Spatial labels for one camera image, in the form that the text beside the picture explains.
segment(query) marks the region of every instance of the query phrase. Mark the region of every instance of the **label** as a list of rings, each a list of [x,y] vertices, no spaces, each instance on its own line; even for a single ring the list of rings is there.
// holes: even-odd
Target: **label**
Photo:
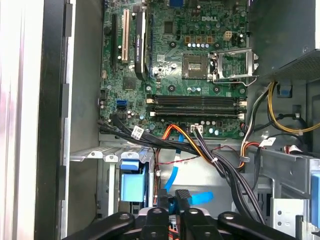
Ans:
[[[131,137],[137,140],[140,140],[142,134],[144,133],[144,129],[139,126],[134,126],[134,129],[131,133]]]
[[[298,152],[303,152],[300,148],[298,148],[296,145],[292,145],[291,147],[289,147],[289,153],[293,152],[293,151],[298,151]]]
[[[272,146],[275,140],[276,140],[276,137],[270,137],[268,139],[265,139],[260,143],[259,147]]]

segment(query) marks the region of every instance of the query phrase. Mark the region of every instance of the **motherboard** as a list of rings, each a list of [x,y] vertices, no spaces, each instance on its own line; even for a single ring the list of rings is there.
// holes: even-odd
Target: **motherboard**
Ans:
[[[245,74],[246,55],[224,55],[218,71],[216,53],[247,46],[245,5],[108,0],[104,7],[101,120],[112,125],[117,114],[156,136],[173,123],[206,138],[243,137],[247,89],[225,76]]]

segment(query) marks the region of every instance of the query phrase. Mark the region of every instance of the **black expansion slot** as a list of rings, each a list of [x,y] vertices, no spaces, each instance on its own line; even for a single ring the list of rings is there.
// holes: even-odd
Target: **black expansion slot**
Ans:
[[[147,104],[160,106],[206,106],[206,107],[236,107],[243,105],[245,99],[239,97],[220,96],[165,96],[154,95],[146,100]]]
[[[201,109],[201,108],[182,108],[182,107],[152,107],[150,116],[208,116],[228,119],[243,119],[245,109]]]
[[[112,14],[110,67],[113,72],[117,70],[118,51],[118,15]]]
[[[135,27],[135,52],[134,52],[134,71],[138,79],[147,80],[145,69],[145,45],[146,45],[146,12],[136,13]]]

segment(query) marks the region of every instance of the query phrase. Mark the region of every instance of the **pci express slot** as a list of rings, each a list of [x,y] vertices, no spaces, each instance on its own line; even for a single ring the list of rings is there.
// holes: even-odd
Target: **pci express slot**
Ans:
[[[239,97],[154,95],[146,103],[160,106],[235,107],[245,106],[247,102]]]
[[[244,109],[199,109],[199,108],[180,108],[180,107],[153,107],[150,111],[151,117],[156,116],[208,116],[228,119],[244,119]]]
[[[118,15],[112,14],[111,27],[111,53],[110,53],[110,67],[113,72],[117,69],[117,51],[118,51]]]
[[[129,52],[129,20],[130,12],[128,9],[123,10],[123,32],[122,32],[122,62],[128,62],[128,52]]]
[[[136,13],[134,71],[138,79],[147,80],[145,71],[146,12]]]

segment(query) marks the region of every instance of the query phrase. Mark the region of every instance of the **blue sata port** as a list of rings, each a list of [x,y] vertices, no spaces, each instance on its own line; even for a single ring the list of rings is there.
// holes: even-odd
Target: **blue sata port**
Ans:
[[[115,101],[115,104],[116,104],[116,108],[117,109],[126,109],[127,108],[127,105],[128,105],[128,100],[116,100]]]

